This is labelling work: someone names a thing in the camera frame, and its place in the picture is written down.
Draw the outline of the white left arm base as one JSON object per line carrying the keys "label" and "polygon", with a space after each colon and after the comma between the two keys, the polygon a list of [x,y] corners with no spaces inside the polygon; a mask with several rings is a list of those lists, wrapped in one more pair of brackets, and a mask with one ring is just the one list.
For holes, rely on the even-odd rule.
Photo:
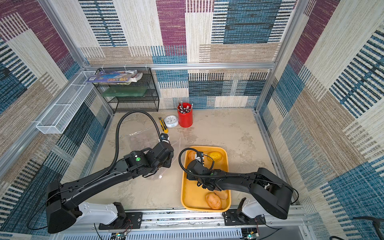
{"label": "white left arm base", "polygon": [[109,225],[118,218],[118,210],[114,204],[101,205],[83,202],[79,205],[79,210],[82,215],[77,218],[76,225]]}

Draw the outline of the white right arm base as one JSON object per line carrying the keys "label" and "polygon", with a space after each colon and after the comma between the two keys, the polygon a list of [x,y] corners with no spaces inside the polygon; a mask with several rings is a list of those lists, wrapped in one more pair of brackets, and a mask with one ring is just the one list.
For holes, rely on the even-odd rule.
{"label": "white right arm base", "polygon": [[241,207],[241,212],[251,219],[267,214],[265,209],[255,199],[243,198],[239,206]]}

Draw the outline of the yellow lemon-like potato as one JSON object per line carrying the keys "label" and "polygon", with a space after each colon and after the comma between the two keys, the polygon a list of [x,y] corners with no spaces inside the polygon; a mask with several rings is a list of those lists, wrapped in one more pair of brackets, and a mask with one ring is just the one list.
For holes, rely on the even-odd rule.
{"label": "yellow lemon-like potato", "polygon": [[220,152],[208,153],[208,159],[214,162],[219,162],[223,159],[223,155]]}

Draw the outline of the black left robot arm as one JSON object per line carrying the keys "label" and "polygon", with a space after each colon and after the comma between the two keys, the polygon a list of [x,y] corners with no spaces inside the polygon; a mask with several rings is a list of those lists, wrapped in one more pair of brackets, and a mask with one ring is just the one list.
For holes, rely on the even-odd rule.
{"label": "black left robot arm", "polygon": [[48,233],[56,234],[73,226],[83,214],[79,205],[90,197],[119,183],[137,177],[154,175],[161,167],[169,168],[174,148],[167,142],[141,151],[132,151],[111,167],[92,175],[61,184],[53,181],[47,186],[46,215]]}

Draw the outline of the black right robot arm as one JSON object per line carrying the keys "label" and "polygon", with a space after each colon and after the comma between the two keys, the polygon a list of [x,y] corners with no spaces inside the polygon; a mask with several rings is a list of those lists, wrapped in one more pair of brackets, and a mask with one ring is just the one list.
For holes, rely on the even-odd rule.
{"label": "black right robot arm", "polygon": [[193,160],[182,169],[188,180],[197,181],[204,189],[250,194],[270,215],[282,220],[288,218],[294,189],[266,168],[248,174],[227,173],[218,169],[209,170]]}

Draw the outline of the orange potato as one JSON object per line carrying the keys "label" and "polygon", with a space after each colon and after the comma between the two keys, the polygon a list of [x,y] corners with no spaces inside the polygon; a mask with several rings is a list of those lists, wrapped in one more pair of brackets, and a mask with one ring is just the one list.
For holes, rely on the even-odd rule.
{"label": "orange potato", "polygon": [[189,159],[190,161],[195,160],[196,157],[197,157],[197,153],[196,153],[195,151],[189,151],[189,153],[188,153],[188,159]]}

